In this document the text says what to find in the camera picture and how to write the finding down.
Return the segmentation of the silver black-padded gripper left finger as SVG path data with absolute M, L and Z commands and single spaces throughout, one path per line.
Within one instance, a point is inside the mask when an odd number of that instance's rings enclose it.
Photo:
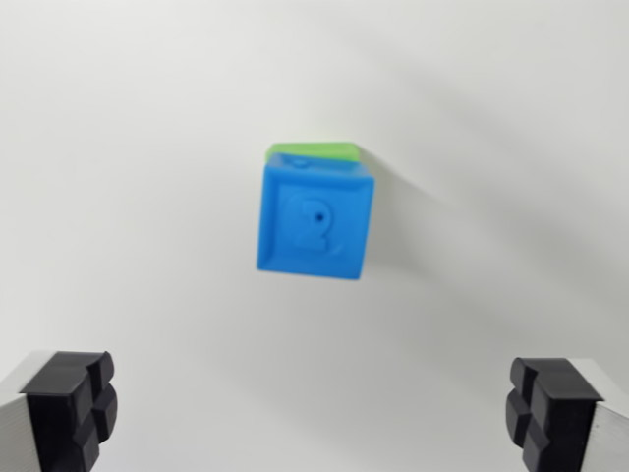
M 118 412 L 111 354 L 38 350 L 1 381 L 1 469 L 90 471 Z

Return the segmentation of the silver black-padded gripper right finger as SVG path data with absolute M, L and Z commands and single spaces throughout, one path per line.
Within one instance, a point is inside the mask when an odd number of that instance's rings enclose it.
M 505 404 L 530 471 L 626 471 L 628 393 L 592 359 L 521 358 Z

